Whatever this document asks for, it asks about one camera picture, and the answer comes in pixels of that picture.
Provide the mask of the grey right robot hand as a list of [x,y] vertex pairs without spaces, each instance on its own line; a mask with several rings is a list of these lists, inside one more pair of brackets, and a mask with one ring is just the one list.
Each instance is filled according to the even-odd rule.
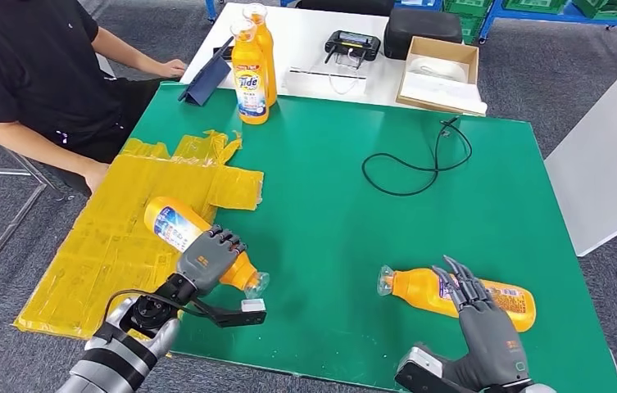
[[448,255],[451,272],[432,270],[447,289],[458,313],[468,353],[442,362],[442,379],[470,391],[520,392],[533,384],[528,359],[509,315],[465,265]]

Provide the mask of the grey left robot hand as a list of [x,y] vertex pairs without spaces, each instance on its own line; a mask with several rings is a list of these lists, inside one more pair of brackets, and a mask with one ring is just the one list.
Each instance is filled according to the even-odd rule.
[[179,257],[176,273],[187,279],[199,296],[208,295],[246,249],[238,235],[213,224]]

